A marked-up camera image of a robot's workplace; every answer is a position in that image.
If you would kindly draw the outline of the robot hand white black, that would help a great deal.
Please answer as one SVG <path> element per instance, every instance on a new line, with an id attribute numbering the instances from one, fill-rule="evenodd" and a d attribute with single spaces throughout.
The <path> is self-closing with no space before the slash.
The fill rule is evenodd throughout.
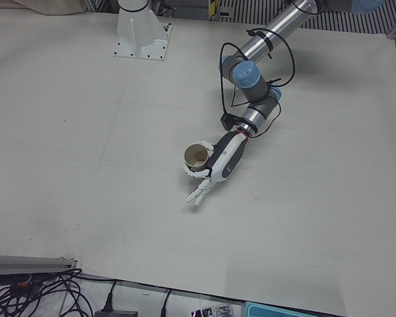
<path id="1" fill-rule="evenodd" d="M 184 172 L 188 176 L 201 179 L 199 185 L 189 192 L 185 201 L 192 201 L 198 206 L 217 183 L 227 180 L 241 160 L 248 139 L 243 131 L 236 130 L 226 133 L 216 144 L 200 140 L 197 145 L 204 147 L 209 158 L 201 171 L 193 171 L 186 162 L 183 163 Z"/>

